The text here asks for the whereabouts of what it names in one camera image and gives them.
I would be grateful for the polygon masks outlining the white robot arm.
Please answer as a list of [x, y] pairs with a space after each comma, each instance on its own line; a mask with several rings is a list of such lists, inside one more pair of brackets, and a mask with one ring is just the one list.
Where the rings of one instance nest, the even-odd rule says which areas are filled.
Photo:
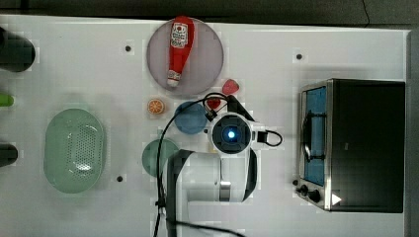
[[238, 113], [223, 113], [210, 122], [208, 138], [213, 153], [181, 149], [164, 166], [168, 237], [202, 233], [190, 222], [190, 202], [243, 202], [255, 189], [256, 151], [266, 140], [266, 127]]

